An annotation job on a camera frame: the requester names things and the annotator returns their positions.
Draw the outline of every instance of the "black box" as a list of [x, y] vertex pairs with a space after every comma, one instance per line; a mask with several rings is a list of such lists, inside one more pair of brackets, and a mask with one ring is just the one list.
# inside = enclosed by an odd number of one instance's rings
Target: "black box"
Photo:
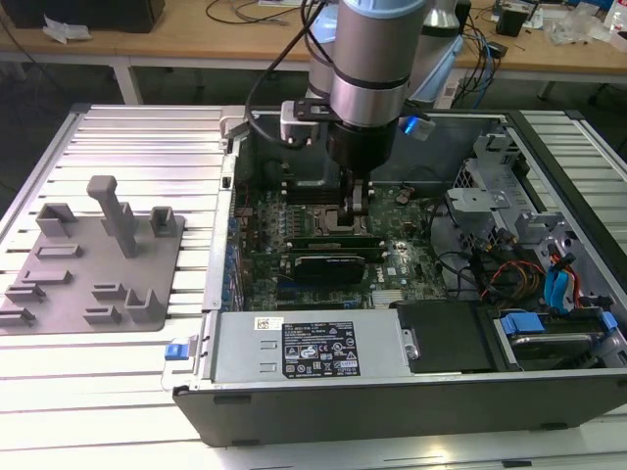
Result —
[[503, 8], [497, 23], [497, 34], [516, 37], [529, 17], [528, 12]]
[[165, 0], [0, 0], [16, 27], [42, 27], [44, 14], [90, 29], [150, 32], [164, 10]]

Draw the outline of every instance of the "white sticker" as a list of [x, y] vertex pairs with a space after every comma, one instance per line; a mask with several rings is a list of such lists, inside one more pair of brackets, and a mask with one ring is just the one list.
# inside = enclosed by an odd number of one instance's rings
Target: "white sticker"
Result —
[[283, 326], [282, 316], [256, 316], [256, 330], [280, 330]]

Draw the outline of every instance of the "blue clip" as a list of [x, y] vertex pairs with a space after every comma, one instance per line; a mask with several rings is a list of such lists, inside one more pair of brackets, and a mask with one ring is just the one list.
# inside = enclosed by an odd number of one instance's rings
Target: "blue clip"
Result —
[[609, 333], [611, 333], [616, 328], [618, 328], [618, 322], [616, 321], [616, 318], [614, 318], [614, 315], [612, 315], [610, 311], [604, 311], [601, 314], [601, 320], [603, 321], [603, 325], [605, 325], [605, 328], [607, 329], [607, 332]]
[[569, 282], [570, 278], [565, 271], [549, 269], [545, 278], [545, 301], [562, 315], [568, 313], [564, 308], [564, 296]]
[[533, 311], [515, 311], [501, 318], [506, 335], [517, 333], [542, 333], [545, 327], [540, 321], [538, 313]]
[[166, 346], [166, 360], [189, 359], [189, 345], [170, 344]]

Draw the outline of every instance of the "plastic bag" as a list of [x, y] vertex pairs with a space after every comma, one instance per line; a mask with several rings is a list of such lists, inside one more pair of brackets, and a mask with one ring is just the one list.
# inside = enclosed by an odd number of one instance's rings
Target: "plastic bag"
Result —
[[80, 24], [59, 23], [54, 20], [50, 20], [46, 16], [44, 16], [44, 18], [46, 20], [46, 25], [43, 26], [43, 32], [62, 44], [68, 44], [68, 39], [79, 41], [91, 39], [87, 26]]
[[592, 29], [595, 26], [595, 14], [599, 7], [580, 2], [577, 8], [548, 27], [551, 42], [555, 45], [572, 44], [592, 40]]
[[604, 24], [611, 32], [627, 30], [627, 0], [616, 0], [611, 5]]

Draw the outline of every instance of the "blue drive latch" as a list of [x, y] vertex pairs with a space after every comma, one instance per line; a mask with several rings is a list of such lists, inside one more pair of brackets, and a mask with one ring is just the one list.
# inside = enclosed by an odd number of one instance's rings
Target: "blue drive latch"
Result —
[[545, 327], [538, 313], [533, 311], [515, 311], [501, 318], [506, 335], [518, 335], [523, 333], [542, 333]]

